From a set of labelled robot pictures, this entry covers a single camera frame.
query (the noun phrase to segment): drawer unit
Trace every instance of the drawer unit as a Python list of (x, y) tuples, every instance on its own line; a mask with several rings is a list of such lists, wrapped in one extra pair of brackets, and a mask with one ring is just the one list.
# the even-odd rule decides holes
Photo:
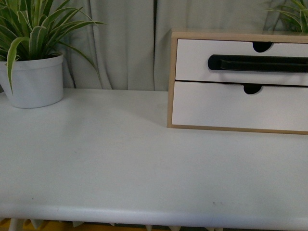
[(308, 36), (174, 31), (169, 128), (308, 134)]

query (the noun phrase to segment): curtain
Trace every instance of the curtain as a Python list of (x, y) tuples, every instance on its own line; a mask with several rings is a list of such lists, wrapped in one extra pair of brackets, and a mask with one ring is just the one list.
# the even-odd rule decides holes
[[(172, 28), (282, 30), (268, 8), (285, 0), (73, 0), (74, 7), (105, 25), (73, 32), (66, 42), (90, 57), (96, 70), (72, 50), (65, 54), (67, 88), (168, 90)], [(82, 14), (79, 19), (85, 20)]]

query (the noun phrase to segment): spider plant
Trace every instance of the spider plant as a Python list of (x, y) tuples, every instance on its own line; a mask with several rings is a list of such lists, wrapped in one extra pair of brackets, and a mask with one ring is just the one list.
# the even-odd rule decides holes
[[(54, 11), (54, 0), (0, 0), (0, 61), (7, 62), (8, 80), (12, 88), (15, 61), (38, 60), (61, 55), (56, 46), (62, 44), (94, 63), (80, 50), (63, 42), (72, 31), (90, 24), (102, 24), (90, 19), (81, 8), (69, 7), (64, 0)], [(74, 21), (77, 14), (86, 21)]]
[(280, 9), (270, 9), (279, 12), (287, 29), (295, 32), (308, 33), (308, 9), (303, 0), (291, 0), (291, 6), (278, 6)]

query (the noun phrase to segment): desk surface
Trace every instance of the desk surface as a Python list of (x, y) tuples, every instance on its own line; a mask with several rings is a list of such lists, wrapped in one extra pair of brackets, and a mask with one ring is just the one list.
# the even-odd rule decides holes
[(308, 136), (166, 124), (167, 92), (0, 94), (0, 217), (308, 229)]

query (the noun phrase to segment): black object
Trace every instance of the black object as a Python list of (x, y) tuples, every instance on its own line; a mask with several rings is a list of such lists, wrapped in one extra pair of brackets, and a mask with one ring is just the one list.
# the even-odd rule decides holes
[(272, 42), (252, 42), (252, 47), (258, 53), (267, 51), (272, 45)]
[(207, 64), (211, 70), (308, 73), (308, 58), (301, 57), (213, 54)]
[(262, 88), (262, 84), (256, 84), (256, 83), (246, 83), (244, 84), (244, 91), (248, 95), (256, 94), (259, 92)]

